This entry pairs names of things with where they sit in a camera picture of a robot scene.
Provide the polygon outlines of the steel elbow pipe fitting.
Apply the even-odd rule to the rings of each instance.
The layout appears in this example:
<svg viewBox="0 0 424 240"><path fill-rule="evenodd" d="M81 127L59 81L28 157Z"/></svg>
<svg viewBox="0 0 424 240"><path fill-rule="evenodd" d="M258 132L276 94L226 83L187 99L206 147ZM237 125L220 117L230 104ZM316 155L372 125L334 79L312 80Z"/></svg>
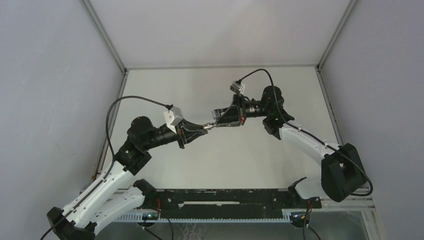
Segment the steel elbow pipe fitting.
<svg viewBox="0 0 424 240"><path fill-rule="evenodd" d="M212 130L216 127L216 123L215 122L208 122L208 123L205 123L202 127L203 127L204 130L210 131L210 130Z"/></svg>

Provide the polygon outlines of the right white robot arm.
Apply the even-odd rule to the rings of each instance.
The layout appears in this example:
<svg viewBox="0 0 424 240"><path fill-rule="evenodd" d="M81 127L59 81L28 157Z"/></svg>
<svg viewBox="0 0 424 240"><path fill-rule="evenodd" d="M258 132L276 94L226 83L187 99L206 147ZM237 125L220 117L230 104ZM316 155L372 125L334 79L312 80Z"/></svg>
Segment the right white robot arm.
<svg viewBox="0 0 424 240"><path fill-rule="evenodd" d="M302 208L312 198L328 197L339 203L356 196L356 191L370 181L356 147L313 135L284 110L284 102L276 86L265 87L260 100L248 99L236 91L230 106L212 111L213 125L239 127L248 118L263 117L262 124L269 135L293 144L320 166L320 176L303 177L291 185L294 191L289 194L289 203L295 208Z"/></svg>

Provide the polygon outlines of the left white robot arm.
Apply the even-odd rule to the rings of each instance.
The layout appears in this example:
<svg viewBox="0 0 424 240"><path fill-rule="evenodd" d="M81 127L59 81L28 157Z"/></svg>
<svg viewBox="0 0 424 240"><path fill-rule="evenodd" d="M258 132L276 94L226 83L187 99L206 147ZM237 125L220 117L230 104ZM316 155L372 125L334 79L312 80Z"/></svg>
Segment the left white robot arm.
<svg viewBox="0 0 424 240"><path fill-rule="evenodd" d="M154 127L146 116L135 118L127 131L127 139L113 154L113 159L99 178L66 206L53 207L47 218L51 230L61 240L93 240L113 220L142 206L156 203L156 188L145 179L134 182L123 196L108 201L119 186L131 179L152 158L149 150L172 142L181 149L196 138L206 135L213 123L198 125L185 119L178 123Z"/></svg>

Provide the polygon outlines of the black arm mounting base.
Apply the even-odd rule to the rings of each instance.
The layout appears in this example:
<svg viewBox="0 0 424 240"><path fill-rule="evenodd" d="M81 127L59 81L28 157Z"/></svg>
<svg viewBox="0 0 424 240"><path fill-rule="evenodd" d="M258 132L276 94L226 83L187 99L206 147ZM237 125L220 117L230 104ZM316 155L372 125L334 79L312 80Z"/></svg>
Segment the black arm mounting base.
<svg viewBox="0 0 424 240"><path fill-rule="evenodd" d="M278 212L321 209L321 199L302 199L294 190L254 189L157 189L147 180L134 182L146 194L141 207L158 210L162 217L271 218Z"/></svg>

